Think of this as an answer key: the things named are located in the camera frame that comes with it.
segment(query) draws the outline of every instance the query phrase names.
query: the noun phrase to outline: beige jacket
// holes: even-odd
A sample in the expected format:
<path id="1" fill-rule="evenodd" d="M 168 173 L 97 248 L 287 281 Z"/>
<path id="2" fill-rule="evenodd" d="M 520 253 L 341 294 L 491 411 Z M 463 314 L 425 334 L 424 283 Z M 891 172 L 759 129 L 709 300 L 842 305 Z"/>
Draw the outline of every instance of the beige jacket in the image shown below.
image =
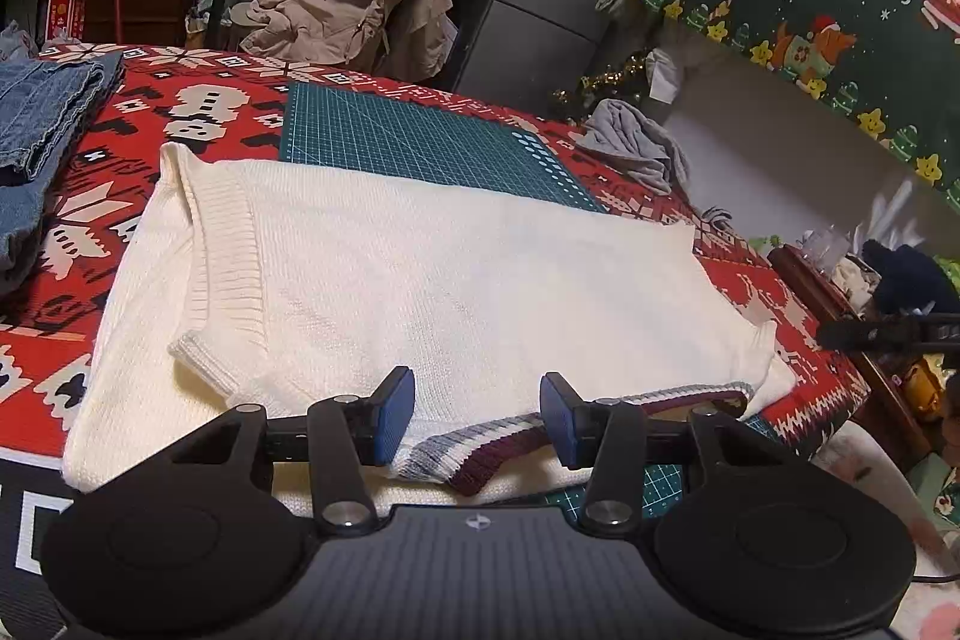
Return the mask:
<path id="1" fill-rule="evenodd" d="M 452 6 L 450 0 L 254 0 L 248 15 L 265 28 L 240 47 L 416 82 L 443 66 L 445 13 Z"/>

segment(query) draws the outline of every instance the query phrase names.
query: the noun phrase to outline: green cutting mat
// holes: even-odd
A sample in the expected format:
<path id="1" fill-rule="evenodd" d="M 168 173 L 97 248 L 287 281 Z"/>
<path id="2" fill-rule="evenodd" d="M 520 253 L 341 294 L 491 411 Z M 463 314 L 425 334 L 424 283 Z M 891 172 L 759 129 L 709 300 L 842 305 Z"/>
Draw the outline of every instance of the green cutting mat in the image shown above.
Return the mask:
<path id="1" fill-rule="evenodd" d="M 280 160 L 501 191 L 605 212 L 535 134 L 434 107 L 293 82 Z"/>

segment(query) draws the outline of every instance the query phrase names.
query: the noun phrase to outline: white wall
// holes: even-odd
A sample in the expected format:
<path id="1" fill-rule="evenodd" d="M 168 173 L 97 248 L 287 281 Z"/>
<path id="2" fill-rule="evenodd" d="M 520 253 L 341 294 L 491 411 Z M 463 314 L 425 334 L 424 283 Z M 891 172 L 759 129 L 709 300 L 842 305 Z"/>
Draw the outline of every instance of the white wall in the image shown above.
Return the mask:
<path id="1" fill-rule="evenodd" d="M 913 179 L 896 225 L 916 217 L 923 249 L 960 257 L 960 215 L 853 121 L 703 37 L 685 52 L 701 63 L 688 68 L 666 127 L 690 159 L 695 206 L 727 208 L 744 237 L 793 242 L 831 224 L 853 232 L 875 194 L 889 200 Z"/>

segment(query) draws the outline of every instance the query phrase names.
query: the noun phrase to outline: white sweater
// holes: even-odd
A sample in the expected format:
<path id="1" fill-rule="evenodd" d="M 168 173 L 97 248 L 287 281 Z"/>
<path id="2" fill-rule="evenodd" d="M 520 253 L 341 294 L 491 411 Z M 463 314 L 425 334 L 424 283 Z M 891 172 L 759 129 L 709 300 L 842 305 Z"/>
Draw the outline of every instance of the white sweater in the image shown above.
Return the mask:
<path id="1" fill-rule="evenodd" d="M 440 485 L 492 440 L 542 444 L 547 371 L 584 399 L 735 389 L 748 413 L 794 384 L 774 322 L 751 325 L 714 289 L 688 225 L 326 167 L 208 165 L 181 145 L 163 146 L 160 168 L 67 440 L 64 479 L 81 490 L 232 405 L 303 414 L 369 394 L 395 365 L 414 370 L 416 407 L 391 467 L 368 475 L 381 512 L 582 482 L 540 448 L 468 500 Z M 278 469 L 275 494 L 309 513 L 305 468 Z"/>

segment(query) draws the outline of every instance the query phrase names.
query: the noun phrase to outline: black cable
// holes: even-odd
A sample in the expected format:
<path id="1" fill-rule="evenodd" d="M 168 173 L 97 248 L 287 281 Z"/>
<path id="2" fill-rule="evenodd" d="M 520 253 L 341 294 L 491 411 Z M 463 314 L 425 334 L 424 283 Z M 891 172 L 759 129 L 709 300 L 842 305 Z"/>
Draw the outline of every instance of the black cable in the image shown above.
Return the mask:
<path id="1" fill-rule="evenodd" d="M 939 576 L 915 575 L 911 582 L 914 584 L 954 584 L 957 581 L 960 581 L 960 573 Z"/>

